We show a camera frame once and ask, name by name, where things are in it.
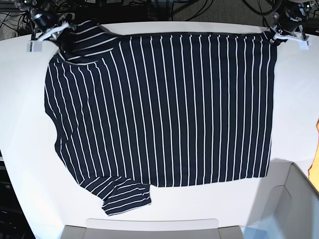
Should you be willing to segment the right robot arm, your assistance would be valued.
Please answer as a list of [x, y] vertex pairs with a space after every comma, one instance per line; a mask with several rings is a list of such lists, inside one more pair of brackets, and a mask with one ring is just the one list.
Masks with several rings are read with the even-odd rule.
[[72, 46], [70, 32], [77, 28], [73, 13], [57, 13], [50, 0], [15, 0], [14, 6], [27, 13], [32, 44], [48, 40], [62, 51]]

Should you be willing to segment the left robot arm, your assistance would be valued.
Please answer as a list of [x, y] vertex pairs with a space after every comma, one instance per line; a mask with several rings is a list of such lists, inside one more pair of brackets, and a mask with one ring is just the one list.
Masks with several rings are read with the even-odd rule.
[[299, 44], [300, 49], [308, 50], [309, 37], [304, 26], [309, 20], [309, 13], [314, 6], [312, 0], [281, 0], [275, 2], [274, 23], [270, 27], [269, 43], [278, 46], [288, 40]]

